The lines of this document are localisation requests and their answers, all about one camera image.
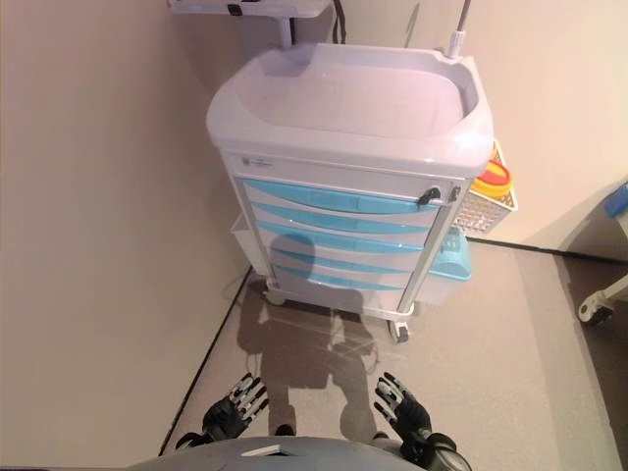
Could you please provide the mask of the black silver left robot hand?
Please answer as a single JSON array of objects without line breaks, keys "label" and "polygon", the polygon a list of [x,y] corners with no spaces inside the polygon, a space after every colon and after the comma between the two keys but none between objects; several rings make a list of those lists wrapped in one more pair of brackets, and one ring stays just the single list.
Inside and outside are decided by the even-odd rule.
[{"label": "black silver left robot hand", "polygon": [[238,438],[268,406],[267,388],[260,377],[246,373],[205,413],[202,431],[212,441]]}]

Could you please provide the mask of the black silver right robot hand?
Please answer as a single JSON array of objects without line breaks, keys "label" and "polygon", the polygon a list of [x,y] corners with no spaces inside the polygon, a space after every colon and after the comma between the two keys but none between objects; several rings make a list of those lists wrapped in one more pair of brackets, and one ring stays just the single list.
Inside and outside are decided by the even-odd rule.
[{"label": "black silver right robot hand", "polygon": [[432,432],[426,408],[401,380],[389,372],[380,377],[375,388],[380,401],[374,407],[401,439],[401,456],[415,464],[427,457],[426,436]]}]

